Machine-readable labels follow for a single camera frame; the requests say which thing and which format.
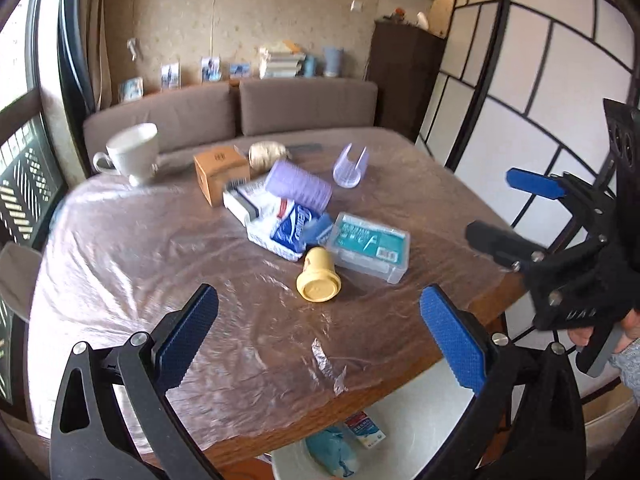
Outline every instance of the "wrinkled plastic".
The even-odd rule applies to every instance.
[[[478,197],[405,139],[377,128],[269,136],[296,150],[296,163],[328,182],[346,142],[369,150],[367,178],[335,187],[328,206],[411,233],[409,269],[398,285],[347,269],[339,295],[308,303],[296,291],[302,262],[251,243],[223,207],[198,188],[192,155],[162,161],[160,176],[132,188],[119,176],[91,178],[73,190],[46,247],[34,295],[28,379],[36,430],[49,436],[71,347],[123,344],[184,306],[201,283],[220,297],[220,313],[181,386],[167,397],[203,449],[233,436],[284,428],[346,390],[402,374],[431,336],[418,298],[439,283],[459,307],[501,280],[471,251],[466,225],[503,226]],[[234,139],[242,150],[259,137]],[[149,452],[122,388],[133,439]]]

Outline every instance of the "orange box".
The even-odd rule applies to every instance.
[[[209,204],[222,204],[222,192],[228,184],[250,179],[249,161],[233,146],[221,146],[193,157],[198,184]]]

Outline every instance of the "dark cabinet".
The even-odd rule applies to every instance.
[[[445,44],[414,25],[376,22],[366,76],[379,89],[376,126],[418,138]]]

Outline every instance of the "white mug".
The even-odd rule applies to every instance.
[[[94,155],[96,171],[126,176],[132,186],[145,184],[158,170],[158,128],[153,123],[143,123],[122,130],[107,142],[107,153]],[[100,165],[100,161],[115,169]]]

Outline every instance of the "yellow bottle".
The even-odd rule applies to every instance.
[[[298,292],[307,301],[322,303],[333,298],[342,286],[335,273],[331,253],[322,247],[314,247],[305,256],[305,267],[296,281]]]

